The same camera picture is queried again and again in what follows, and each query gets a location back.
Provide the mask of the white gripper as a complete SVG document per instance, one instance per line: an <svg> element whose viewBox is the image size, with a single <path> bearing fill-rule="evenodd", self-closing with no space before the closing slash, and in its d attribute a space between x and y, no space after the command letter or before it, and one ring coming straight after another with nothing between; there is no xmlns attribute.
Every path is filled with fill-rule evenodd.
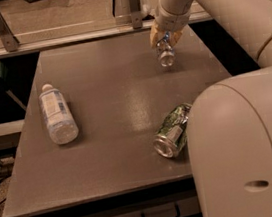
<svg viewBox="0 0 272 217"><path fill-rule="evenodd" d="M155 9L155 22L150 30L150 46L156 47L159 40L170 31L169 45L174 47L180 40L184 28L190 18L190 10L193 0L158 0Z"/></svg>

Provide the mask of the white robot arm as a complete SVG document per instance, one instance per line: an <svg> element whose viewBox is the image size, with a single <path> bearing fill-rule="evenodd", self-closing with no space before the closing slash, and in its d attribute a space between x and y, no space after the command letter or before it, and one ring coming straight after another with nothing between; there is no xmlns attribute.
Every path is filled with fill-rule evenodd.
<svg viewBox="0 0 272 217"><path fill-rule="evenodd" d="M186 25L197 2L250 58L254 72L203 91L188 152L203 217L272 217L272 0L159 0L153 32Z"/></svg>

